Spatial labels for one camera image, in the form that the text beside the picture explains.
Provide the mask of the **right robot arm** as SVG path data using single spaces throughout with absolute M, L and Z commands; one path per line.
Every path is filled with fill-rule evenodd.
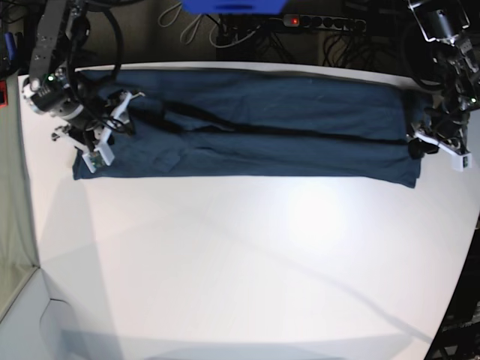
M 117 100 L 104 100 L 99 91 L 119 75 L 125 42 L 111 4 L 100 1 L 48 1 L 37 27 L 23 96 L 33 111 L 60 118 L 65 124 L 55 130 L 54 140 L 66 135 L 92 148 L 103 130 L 128 133 L 128 126 L 110 115 Z M 116 43 L 112 71 L 90 80 L 76 71 L 75 58 L 89 38 L 87 14 L 101 12 L 111 25 Z

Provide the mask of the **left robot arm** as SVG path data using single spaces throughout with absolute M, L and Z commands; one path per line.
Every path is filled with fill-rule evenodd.
M 412 126 L 411 156 L 420 158 L 442 150 L 451 156 L 452 166 L 465 170 L 471 166 L 467 148 L 470 113 L 479 109 L 479 61 L 467 34 L 470 20 L 459 1 L 408 1 L 415 22 L 410 23 L 401 40 L 401 56 L 406 71 L 417 86 L 440 96 L 434 107 L 424 109 L 424 119 Z M 426 83 L 411 68 L 407 59 L 407 36 L 419 29 L 433 46 L 433 63 L 439 66 L 437 84 Z

